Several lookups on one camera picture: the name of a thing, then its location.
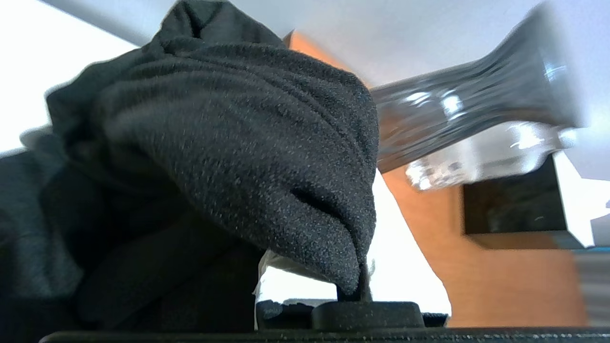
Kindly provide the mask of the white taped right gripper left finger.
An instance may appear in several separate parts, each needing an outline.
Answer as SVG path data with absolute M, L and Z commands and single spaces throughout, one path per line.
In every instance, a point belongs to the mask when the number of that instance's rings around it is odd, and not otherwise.
M 286 258 L 270 250 L 259 261 L 258 282 L 253 291 L 255 330 L 261 329 L 266 319 L 283 312 L 291 281 L 291 273 L 285 269 L 286 263 Z

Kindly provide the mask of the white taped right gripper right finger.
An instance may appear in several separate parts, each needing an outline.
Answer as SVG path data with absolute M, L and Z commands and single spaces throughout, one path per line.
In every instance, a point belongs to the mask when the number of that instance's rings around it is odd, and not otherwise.
M 365 265 L 365 302 L 372 302 L 372 289 L 370 283 L 372 281 L 372 277 L 374 276 L 376 271 L 376 261 L 375 259 L 367 259 Z

